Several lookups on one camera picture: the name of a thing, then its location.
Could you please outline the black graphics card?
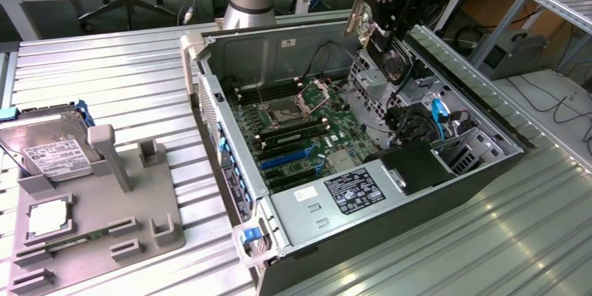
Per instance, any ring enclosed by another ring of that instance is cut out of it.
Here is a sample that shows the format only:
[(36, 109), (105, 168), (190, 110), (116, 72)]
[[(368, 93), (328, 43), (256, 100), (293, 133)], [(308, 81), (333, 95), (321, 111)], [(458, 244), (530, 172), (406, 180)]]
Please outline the black graphics card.
[(401, 40), (380, 29), (373, 21), (373, 0), (354, 0), (342, 35), (354, 35), (388, 82), (401, 85), (412, 75), (413, 58)]

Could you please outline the grey equipment box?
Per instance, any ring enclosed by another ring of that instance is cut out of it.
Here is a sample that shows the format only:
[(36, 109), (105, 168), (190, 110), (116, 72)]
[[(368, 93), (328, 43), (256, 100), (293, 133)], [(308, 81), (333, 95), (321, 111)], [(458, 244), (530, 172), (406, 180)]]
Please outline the grey equipment box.
[(536, 63), (548, 40), (522, 29), (510, 29), (500, 34), (482, 63), (480, 72), (490, 79), (500, 80), (522, 74)]

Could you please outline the metal socket cover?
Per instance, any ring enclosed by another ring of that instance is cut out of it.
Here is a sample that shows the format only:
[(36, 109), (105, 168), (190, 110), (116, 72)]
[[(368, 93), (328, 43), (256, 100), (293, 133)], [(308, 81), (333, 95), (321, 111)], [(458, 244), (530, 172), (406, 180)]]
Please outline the metal socket cover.
[(306, 115), (312, 115), (329, 99), (328, 85), (320, 79), (310, 81), (296, 95), (297, 105)]

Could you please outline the black RAM slot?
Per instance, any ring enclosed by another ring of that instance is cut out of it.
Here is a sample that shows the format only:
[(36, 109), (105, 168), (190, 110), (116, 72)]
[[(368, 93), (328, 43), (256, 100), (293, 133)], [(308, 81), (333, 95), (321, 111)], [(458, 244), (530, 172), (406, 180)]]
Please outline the black RAM slot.
[(260, 132), (260, 133), (256, 134), (256, 136), (260, 139), (264, 139), (264, 138), (273, 137), (276, 135), (280, 135), (280, 134), (284, 134), (284, 133), (288, 133), (288, 132), (293, 132), (296, 130), (302, 130), (305, 128), (310, 128), (313, 126), (321, 125), (322, 123), (324, 122), (322, 122), (321, 119), (316, 119), (313, 121), (298, 123), (296, 125), (290, 125), (288, 127), (284, 127), (284, 128), (280, 128), (280, 129), (274, 129), (274, 130), (268, 131), (268, 132)]
[(234, 94), (241, 95), (242, 98), (248, 95), (280, 95), (281, 93), (286, 93), (288, 95), (293, 95), (297, 92), (297, 84), (293, 81), (288, 81), (284, 83), (276, 83), (272, 85), (261, 85), (253, 88), (236, 88)]
[[(280, 95), (270, 95), (270, 94), (266, 95), (265, 94), (265, 95), (262, 95), (262, 99), (264, 99), (264, 102), (266, 102), (266, 101), (270, 101), (270, 100), (274, 100), (278, 98), (285, 98), (285, 97), (289, 97), (293, 95), (288, 95), (286, 93), (281, 93)], [(236, 97), (237, 97), (237, 102), (241, 105), (252, 105), (252, 104), (260, 103), (258, 95), (248, 95), (244, 98), (241, 95), (236, 95)]]

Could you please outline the green motherboard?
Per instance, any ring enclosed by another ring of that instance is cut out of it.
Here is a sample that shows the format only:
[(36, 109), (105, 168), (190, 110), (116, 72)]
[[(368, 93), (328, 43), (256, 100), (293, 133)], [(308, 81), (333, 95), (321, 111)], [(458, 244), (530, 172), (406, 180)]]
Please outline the green motherboard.
[[(320, 79), (320, 81), (328, 85), (330, 93), (329, 101), (312, 115), (304, 114), (304, 120), (296, 121), (280, 128), (313, 121), (316, 119), (321, 119), (324, 123), (310, 128), (322, 127), (325, 131), (318, 136), (270, 148), (264, 146), (264, 140), (266, 138), (260, 139), (256, 134), (260, 132), (272, 131), (278, 128), (270, 126), (269, 118), (264, 114), (264, 111), (260, 109), (260, 103), (252, 105), (238, 104), (233, 90), (233, 96), (230, 98), (230, 110), (236, 118), (244, 139), (246, 140), (246, 145), (253, 156), (254, 165), (268, 189), (269, 181), (272, 181), (264, 177), (264, 172), (268, 170), (274, 170), (280, 168), (284, 171), (289, 171), (292, 175), (306, 172), (308, 170), (314, 170), (314, 173), (318, 176), (316, 178), (317, 180), (336, 173), (330, 170), (328, 164), (328, 155), (332, 152), (346, 150), (348, 153), (353, 156), (357, 165), (361, 165), (364, 162), (364, 158), (370, 153), (378, 150), (378, 146), (370, 141), (369, 136), (361, 132), (360, 124), (349, 111), (349, 106), (345, 104), (344, 93), (346, 87), (336, 85), (330, 79), (310, 78), (308, 80), (301, 80), (300, 78), (294, 78), (292, 81), (297, 84), (298, 92), (314, 79)], [(312, 148), (312, 152), (308, 158), (264, 171), (260, 169), (261, 162), (281, 157), (286, 154), (294, 153), (298, 150), (306, 148)]]

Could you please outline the thin locking lever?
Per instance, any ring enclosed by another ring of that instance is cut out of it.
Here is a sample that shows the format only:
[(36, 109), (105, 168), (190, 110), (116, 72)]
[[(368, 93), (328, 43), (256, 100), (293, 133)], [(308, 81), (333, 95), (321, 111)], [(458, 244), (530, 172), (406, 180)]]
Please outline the thin locking lever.
[(261, 91), (260, 91), (260, 85), (258, 85), (258, 79), (256, 77), (253, 78), (253, 84), (254, 84), (254, 89), (256, 89), (257, 95), (258, 95), (260, 109), (261, 110), (266, 110), (268, 106), (266, 106), (266, 104), (264, 102), (264, 99), (262, 99), (262, 95), (261, 95)]

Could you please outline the labelled RAM stick in slot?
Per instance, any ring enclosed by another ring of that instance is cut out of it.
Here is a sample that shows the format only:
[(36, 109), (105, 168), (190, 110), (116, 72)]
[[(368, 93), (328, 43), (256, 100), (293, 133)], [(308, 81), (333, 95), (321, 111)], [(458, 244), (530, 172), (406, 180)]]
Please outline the labelled RAM stick in slot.
[(264, 140), (264, 146), (270, 148), (274, 146), (281, 146), (288, 143), (298, 142), (300, 140), (318, 136), (320, 134), (324, 133), (324, 131), (325, 129), (322, 127), (296, 130), (293, 132), (280, 134), (273, 137), (268, 137)]

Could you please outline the black plastic shroud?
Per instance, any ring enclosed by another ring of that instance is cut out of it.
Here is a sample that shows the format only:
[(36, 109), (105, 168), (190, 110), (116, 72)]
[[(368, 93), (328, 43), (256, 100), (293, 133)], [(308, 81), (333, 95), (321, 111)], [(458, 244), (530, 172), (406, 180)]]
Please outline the black plastic shroud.
[(401, 190), (406, 195), (456, 178), (425, 141), (413, 141), (370, 153), (364, 163), (373, 160), (378, 160), (388, 171), (396, 170), (405, 184)]

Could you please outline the office chair base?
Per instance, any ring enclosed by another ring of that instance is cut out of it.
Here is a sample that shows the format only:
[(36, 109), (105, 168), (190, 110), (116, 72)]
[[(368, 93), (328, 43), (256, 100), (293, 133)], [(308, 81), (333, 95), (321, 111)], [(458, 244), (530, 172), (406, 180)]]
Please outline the office chair base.
[(149, 12), (157, 13), (170, 18), (177, 17), (177, 14), (172, 10), (168, 10), (162, 7), (164, 0), (156, 0), (156, 4), (150, 4), (144, 0), (101, 0), (101, 3), (102, 5), (98, 8), (96, 8), (90, 12), (84, 13), (77, 18), (80, 29), (84, 32), (92, 33), (94, 30), (94, 26), (90, 23), (92, 19), (120, 8), (125, 10), (125, 24), (129, 31), (133, 29), (133, 15), (136, 8), (142, 8)]

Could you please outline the grey power supply unit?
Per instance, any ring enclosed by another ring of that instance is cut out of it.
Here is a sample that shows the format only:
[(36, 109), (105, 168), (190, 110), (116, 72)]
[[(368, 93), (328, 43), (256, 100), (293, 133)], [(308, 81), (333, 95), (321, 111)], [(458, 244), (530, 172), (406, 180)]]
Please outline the grey power supply unit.
[(408, 201), (405, 185), (398, 172), (374, 160), (273, 194), (288, 244), (306, 247), (389, 212)]

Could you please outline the open black PC case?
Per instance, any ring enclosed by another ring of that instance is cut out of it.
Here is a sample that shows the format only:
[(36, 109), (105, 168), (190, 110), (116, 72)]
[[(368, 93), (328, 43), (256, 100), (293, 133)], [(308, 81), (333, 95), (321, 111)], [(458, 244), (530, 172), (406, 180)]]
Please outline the open black PC case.
[[(440, 79), (430, 110), (445, 130), (442, 140), (478, 128), (504, 136), (524, 153), (454, 174), (454, 179), (406, 195), (406, 202), (365, 223), (306, 247), (292, 247), (270, 200), (277, 193), (264, 184), (230, 98), (234, 88), (254, 87), (254, 77), (260, 86), (321, 78), (346, 87), (362, 47), (356, 36), (341, 36), (344, 23), (334, 19), (242, 31), (194, 31), (180, 40), (197, 126), (230, 215), (230, 240), (254, 279), (256, 296), (334, 295), (373, 285), (398, 263), (414, 262), (413, 246), (433, 248), (437, 223), (469, 206), (533, 147), (486, 101), (496, 94), (493, 85), (428, 29), (414, 28), (401, 42)], [(260, 227), (262, 237), (242, 244), (240, 233), (250, 227)]]

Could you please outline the hard disk with blue carrier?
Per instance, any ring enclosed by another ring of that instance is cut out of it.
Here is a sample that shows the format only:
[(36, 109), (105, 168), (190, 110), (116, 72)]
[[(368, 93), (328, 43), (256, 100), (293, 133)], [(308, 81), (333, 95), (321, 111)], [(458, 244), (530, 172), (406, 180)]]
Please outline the hard disk with blue carrier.
[(102, 160), (88, 143), (94, 125), (85, 101), (18, 109), (0, 108), (0, 150), (24, 176), (42, 175), (60, 182), (90, 174)]

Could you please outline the grey parts rack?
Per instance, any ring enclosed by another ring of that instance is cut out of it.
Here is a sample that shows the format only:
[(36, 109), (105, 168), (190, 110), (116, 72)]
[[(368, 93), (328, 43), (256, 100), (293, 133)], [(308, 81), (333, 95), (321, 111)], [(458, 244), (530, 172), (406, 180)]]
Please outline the grey parts rack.
[[(90, 174), (60, 182), (42, 175), (17, 181), (9, 296), (46, 295), (185, 245), (164, 146), (144, 140), (116, 152), (110, 125), (90, 127), (88, 142), (102, 156), (90, 164)], [(66, 223), (36, 236), (29, 233), (30, 210), (56, 200), (68, 204)], [(109, 235), (46, 250), (52, 243), (98, 230)]]

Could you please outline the silver CPU chip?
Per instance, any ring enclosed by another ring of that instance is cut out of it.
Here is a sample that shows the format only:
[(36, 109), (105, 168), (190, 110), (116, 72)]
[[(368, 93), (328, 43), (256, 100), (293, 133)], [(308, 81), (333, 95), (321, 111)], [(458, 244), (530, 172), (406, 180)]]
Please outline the silver CPU chip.
[(38, 204), (29, 214), (29, 233), (40, 236), (60, 230), (66, 223), (68, 204), (56, 200)]

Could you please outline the aluminium profile frame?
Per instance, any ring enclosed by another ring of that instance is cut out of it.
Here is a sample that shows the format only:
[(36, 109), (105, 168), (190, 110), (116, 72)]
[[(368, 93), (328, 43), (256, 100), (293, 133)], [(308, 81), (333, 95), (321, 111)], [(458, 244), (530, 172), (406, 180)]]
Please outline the aluminium profile frame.
[(476, 69), (478, 69), (478, 65), (493, 48), (497, 37), (502, 32), (510, 30), (514, 17), (528, 1), (536, 3), (540, 9), (553, 12), (584, 31), (585, 38), (581, 40), (582, 42), (592, 39), (592, 0), (516, 0), (493, 32), (482, 37), (476, 50), (472, 52), (469, 63)]

